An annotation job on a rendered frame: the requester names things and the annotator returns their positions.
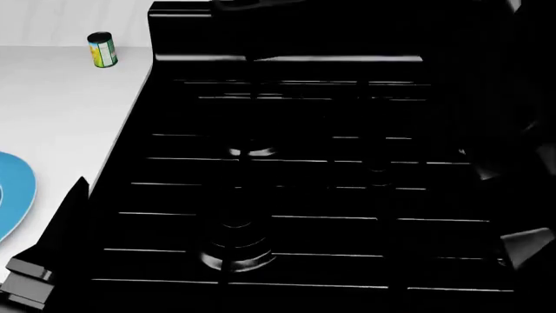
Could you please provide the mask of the blue round plate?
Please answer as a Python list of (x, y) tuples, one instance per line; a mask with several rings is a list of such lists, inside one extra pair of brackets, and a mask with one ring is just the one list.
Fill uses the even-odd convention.
[(35, 197), (33, 169), (23, 159), (0, 152), (0, 242), (27, 216)]

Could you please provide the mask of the black gas stove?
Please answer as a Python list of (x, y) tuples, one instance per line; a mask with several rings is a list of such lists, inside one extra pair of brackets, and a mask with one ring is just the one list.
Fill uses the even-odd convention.
[[(556, 143), (556, 0), (154, 2), (148, 23), (83, 253), (40, 313), (556, 313), (556, 179), (474, 170), (476, 143)], [(274, 261), (200, 260), (206, 221), (263, 217)], [(515, 270), (500, 237), (542, 228)]]

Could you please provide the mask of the black round stove burner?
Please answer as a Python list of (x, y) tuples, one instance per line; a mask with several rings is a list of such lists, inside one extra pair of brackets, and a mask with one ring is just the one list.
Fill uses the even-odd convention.
[(241, 273), (275, 260), (268, 219), (210, 219), (199, 242), (200, 260), (214, 270)]
[(235, 139), (228, 143), (228, 153), (234, 157), (266, 158), (277, 152), (275, 143), (264, 139)]
[(389, 161), (381, 154), (368, 154), (363, 158), (367, 183), (370, 186), (385, 187), (392, 184)]

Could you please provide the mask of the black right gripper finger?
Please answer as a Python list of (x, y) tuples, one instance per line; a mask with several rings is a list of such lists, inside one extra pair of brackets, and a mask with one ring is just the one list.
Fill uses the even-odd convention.
[(474, 170), (481, 181), (516, 176), (556, 179), (556, 143), (476, 143)]

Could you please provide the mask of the green yellow labelled tin can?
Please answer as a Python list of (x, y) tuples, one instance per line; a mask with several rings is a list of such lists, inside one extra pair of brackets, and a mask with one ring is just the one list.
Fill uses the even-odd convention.
[(111, 33), (97, 32), (87, 36), (93, 63), (99, 68), (112, 67), (118, 63)]

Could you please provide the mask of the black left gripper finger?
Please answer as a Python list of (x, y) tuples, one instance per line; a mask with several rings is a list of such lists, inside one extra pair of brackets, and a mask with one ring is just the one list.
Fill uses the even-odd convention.
[(77, 263), (86, 244), (89, 184), (81, 176), (71, 187), (39, 239), (47, 270), (60, 273)]

